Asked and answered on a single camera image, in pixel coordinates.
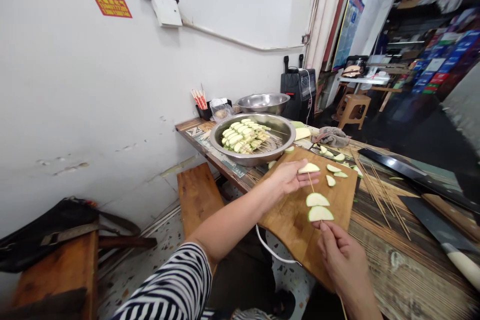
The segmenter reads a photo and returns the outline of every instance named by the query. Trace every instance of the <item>metal bowl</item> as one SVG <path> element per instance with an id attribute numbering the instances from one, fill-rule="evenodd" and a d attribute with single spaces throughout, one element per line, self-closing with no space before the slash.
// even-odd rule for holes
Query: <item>metal bowl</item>
<path id="1" fill-rule="evenodd" d="M 237 101 L 244 113 L 269 113 L 280 115 L 287 106 L 290 96 L 283 93 L 253 94 Z"/>
<path id="2" fill-rule="evenodd" d="M 239 122 L 243 119 L 252 119 L 260 125 L 265 125 L 271 128 L 272 130 L 268 130 L 267 132 L 281 145 L 278 145 L 273 140 L 268 139 L 265 142 L 265 145 L 272 150 L 261 153 L 256 153 L 255 151 L 253 154 L 240 154 L 224 148 L 222 146 L 222 133 L 227 130 L 231 124 Z M 248 114 L 237 114 L 217 123 L 210 131 L 210 142 L 215 149 L 222 154 L 225 154 L 233 162 L 246 167 L 254 167 L 278 159 L 286 148 L 292 146 L 295 140 L 295 135 L 296 130 L 294 126 L 286 118 L 277 115 L 254 112 Z"/>

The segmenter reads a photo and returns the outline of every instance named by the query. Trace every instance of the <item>red sign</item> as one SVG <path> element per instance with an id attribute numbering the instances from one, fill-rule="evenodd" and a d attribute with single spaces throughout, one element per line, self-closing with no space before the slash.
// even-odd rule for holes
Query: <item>red sign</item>
<path id="1" fill-rule="evenodd" d="M 129 7 L 125 0 L 95 0 L 101 13 L 105 16 L 131 18 Z"/>

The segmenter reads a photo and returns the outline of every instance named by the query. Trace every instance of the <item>black and white striped shirt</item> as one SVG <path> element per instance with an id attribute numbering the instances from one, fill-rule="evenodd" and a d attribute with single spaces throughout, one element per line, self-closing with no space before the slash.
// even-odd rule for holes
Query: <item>black and white striped shirt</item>
<path id="1" fill-rule="evenodd" d="M 212 287 L 212 271 L 204 250 L 195 243 L 181 245 L 152 276 L 133 293 L 112 320 L 209 320 L 205 309 Z M 235 311 L 235 320 L 274 319 L 251 309 Z"/>

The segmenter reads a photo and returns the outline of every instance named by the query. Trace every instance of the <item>strap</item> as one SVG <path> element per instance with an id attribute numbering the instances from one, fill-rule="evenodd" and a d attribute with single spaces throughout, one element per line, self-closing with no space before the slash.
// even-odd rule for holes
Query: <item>strap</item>
<path id="1" fill-rule="evenodd" d="M 77 227 L 72 227 L 68 230 L 65 231 L 55 231 L 52 232 L 50 235 L 46 235 L 43 237 L 40 246 L 52 246 L 56 245 L 58 243 L 65 242 L 70 239 L 78 238 L 79 236 L 82 236 L 84 234 L 88 234 L 97 230 L 105 230 L 110 233 L 115 233 L 117 235 L 120 234 L 120 232 L 116 229 L 112 229 L 110 227 L 100 225 L 96 222 L 86 224 L 86 225 L 81 225 Z"/>
<path id="2" fill-rule="evenodd" d="M 113 215 L 113 214 L 108 213 L 108 212 L 97 210 L 96 208 L 92 208 L 92 209 L 94 209 L 97 213 L 99 213 L 105 219 L 111 221 L 115 225 L 118 225 L 118 226 L 120 226 L 124 229 L 127 229 L 133 236 L 140 236 L 142 231 L 140 230 L 140 228 L 137 225 L 135 225 L 130 220 L 127 220 L 126 218 L 123 218 L 123 217 L 120 217 L 120 216 L 117 216 L 117 215 Z"/>

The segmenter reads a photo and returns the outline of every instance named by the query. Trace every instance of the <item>wooden bench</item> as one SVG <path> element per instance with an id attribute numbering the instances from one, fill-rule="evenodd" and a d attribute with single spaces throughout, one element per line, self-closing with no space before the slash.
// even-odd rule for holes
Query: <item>wooden bench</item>
<path id="1" fill-rule="evenodd" d="M 59 247 L 25 270 L 13 296 L 13 308 L 69 290 L 86 288 L 82 320 L 97 319 L 98 232 L 90 232 Z"/>
<path id="2" fill-rule="evenodd" d="M 206 162 L 177 174 L 176 179 L 186 239 L 210 215 L 225 205 Z"/>

